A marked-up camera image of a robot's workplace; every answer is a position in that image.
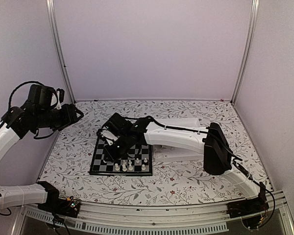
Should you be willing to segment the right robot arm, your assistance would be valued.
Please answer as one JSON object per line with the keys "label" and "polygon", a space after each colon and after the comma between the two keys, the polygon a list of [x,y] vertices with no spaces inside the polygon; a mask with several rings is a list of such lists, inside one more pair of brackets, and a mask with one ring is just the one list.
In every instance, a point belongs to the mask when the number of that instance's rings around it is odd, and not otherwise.
{"label": "right robot arm", "polygon": [[186,127],[186,119],[178,119],[174,126],[152,116],[130,118],[114,113],[98,130],[98,137],[107,145],[105,161],[115,162],[136,144],[164,145],[193,151],[203,156],[205,172],[222,176],[234,185],[246,199],[244,210],[255,213],[266,202],[266,187],[256,182],[236,156],[217,123],[208,127]]}

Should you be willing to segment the black grey chessboard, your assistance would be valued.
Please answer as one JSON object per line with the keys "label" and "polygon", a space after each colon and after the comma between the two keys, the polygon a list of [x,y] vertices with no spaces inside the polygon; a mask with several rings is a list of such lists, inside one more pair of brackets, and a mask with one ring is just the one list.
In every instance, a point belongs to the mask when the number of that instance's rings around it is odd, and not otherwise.
{"label": "black grey chessboard", "polygon": [[152,145],[135,145],[129,149],[127,155],[115,163],[104,161],[104,147],[107,142],[98,138],[90,164],[90,175],[104,176],[152,176]]}

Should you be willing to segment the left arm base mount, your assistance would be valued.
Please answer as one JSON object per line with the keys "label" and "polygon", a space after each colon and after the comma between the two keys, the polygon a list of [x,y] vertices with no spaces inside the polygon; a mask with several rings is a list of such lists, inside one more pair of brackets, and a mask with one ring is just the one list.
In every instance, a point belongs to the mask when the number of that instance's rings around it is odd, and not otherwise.
{"label": "left arm base mount", "polygon": [[38,209],[56,215],[77,218],[81,206],[81,200],[73,196],[65,199],[59,198],[55,194],[48,196],[45,203],[38,204]]}

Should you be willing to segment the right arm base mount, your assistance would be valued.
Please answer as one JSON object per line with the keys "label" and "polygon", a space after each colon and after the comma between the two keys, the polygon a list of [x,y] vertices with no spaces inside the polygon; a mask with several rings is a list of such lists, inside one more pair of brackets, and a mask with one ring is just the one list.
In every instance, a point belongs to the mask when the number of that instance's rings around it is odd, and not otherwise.
{"label": "right arm base mount", "polygon": [[226,206],[230,218],[247,216],[242,219],[242,224],[249,230],[259,229],[267,223],[269,205],[266,199],[245,199],[227,203]]}

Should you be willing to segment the white plastic tray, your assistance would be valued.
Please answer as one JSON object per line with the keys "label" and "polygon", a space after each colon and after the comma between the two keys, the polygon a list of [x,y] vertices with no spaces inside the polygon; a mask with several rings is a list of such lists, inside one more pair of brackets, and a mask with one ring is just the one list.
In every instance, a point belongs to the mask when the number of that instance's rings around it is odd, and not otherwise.
{"label": "white plastic tray", "polygon": [[205,128],[197,118],[157,119],[151,122],[145,139],[154,148],[155,162],[203,161]]}

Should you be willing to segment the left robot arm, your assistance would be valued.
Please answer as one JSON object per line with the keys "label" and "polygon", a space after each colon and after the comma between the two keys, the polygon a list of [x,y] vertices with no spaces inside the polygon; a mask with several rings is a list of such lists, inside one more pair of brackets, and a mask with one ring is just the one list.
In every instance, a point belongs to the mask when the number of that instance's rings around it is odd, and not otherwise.
{"label": "left robot arm", "polygon": [[[0,120],[0,161],[28,132],[35,140],[44,139],[39,130],[49,128],[53,133],[79,122],[84,114],[74,104],[64,104],[64,90],[54,89],[38,81],[26,81],[17,87],[30,85],[28,97],[21,107],[8,100],[7,112]],[[51,213],[76,211],[75,205],[59,198],[59,191],[46,181],[26,186],[0,186],[0,211],[10,207],[37,204]]]}

